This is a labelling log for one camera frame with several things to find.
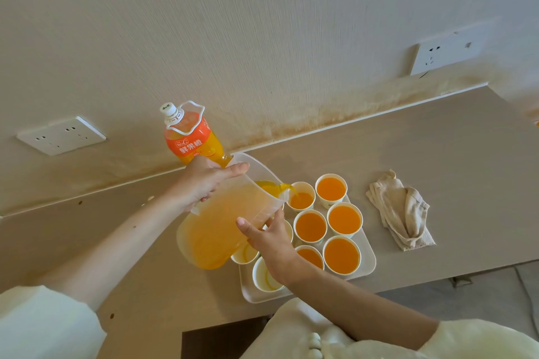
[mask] person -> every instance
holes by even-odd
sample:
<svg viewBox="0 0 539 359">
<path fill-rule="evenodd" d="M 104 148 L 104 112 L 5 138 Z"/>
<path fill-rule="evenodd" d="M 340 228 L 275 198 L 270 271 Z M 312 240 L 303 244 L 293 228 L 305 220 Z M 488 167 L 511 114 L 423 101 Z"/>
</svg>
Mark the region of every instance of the person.
<svg viewBox="0 0 539 359">
<path fill-rule="evenodd" d="M 163 230 L 248 164 L 221 169 L 195 158 L 161 196 L 103 241 L 36 280 L 0 295 L 0 358 L 97 356 L 105 333 L 95 311 Z M 337 278 L 298 255 L 282 210 L 261 231 L 239 217 L 270 274 L 297 297 L 284 304 L 242 356 L 253 358 L 539 357 L 539 343 L 494 323 L 439 322 Z"/>
</svg>

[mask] floor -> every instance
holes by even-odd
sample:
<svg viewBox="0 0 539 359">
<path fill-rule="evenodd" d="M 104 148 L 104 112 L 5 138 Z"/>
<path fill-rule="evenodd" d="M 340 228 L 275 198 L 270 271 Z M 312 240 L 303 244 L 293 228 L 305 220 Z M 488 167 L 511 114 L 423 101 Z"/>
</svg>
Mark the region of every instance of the floor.
<svg viewBox="0 0 539 359">
<path fill-rule="evenodd" d="M 440 320 L 484 319 L 539 340 L 539 261 L 474 275 L 471 280 L 472 284 L 458 287 L 440 280 L 379 295 Z M 182 359 L 237 359 L 266 321 L 261 317 L 184 333 Z"/>
</svg>

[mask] electrical outlet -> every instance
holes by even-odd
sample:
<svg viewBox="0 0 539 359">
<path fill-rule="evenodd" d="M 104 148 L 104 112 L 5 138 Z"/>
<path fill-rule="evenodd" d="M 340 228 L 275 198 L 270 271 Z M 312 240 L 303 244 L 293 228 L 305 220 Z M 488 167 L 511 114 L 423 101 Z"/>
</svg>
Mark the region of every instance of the electrical outlet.
<svg viewBox="0 0 539 359">
<path fill-rule="evenodd" d="M 410 75 L 478 56 L 493 27 L 478 23 L 420 43 Z"/>
<path fill-rule="evenodd" d="M 101 132 L 81 117 L 21 132 L 17 134 L 17 138 L 47 155 L 58 155 L 83 146 L 97 144 L 106 139 Z"/>
</svg>

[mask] folded towel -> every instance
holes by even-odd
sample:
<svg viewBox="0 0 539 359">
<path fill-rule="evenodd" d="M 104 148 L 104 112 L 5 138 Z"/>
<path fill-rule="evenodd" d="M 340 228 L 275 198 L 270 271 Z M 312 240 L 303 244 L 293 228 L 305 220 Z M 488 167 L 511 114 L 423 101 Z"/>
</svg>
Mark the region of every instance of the folded towel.
<svg viewBox="0 0 539 359">
<path fill-rule="evenodd" d="M 380 211 L 382 224 L 403 251 L 435 245 L 427 230 L 429 205 L 414 188 L 405 188 L 393 171 L 384 174 L 369 186 L 366 193 Z"/>
</svg>

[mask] hand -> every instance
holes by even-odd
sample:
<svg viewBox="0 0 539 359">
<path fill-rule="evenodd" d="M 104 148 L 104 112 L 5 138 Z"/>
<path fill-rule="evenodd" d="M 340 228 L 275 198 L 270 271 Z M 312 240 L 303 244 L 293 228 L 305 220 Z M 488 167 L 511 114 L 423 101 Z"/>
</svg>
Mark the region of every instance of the hand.
<svg viewBox="0 0 539 359">
<path fill-rule="evenodd" d="M 235 178 L 249 170 L 246 162 L 222 169 L 208 158 L 199 155 L 184 169 L 178 181 L 163 195 L 171 200 L 179 212 L 190 210 L 199 201 L 206 201 L 225 179 Z"/>
<path fill-rule="evenodd" d="M 290 244 L 285 224 L 282 209 L 277 210 L 275 217 L 266 222 L 266 231 L 257 230 L 242 217 L 236 220 L 236 225 L 247 236 L 249 244 L 262 254 L 272 277 L 286 286 L 289 277 L 293 275 L 295 263 L 303 259 Z"/>
</svg>

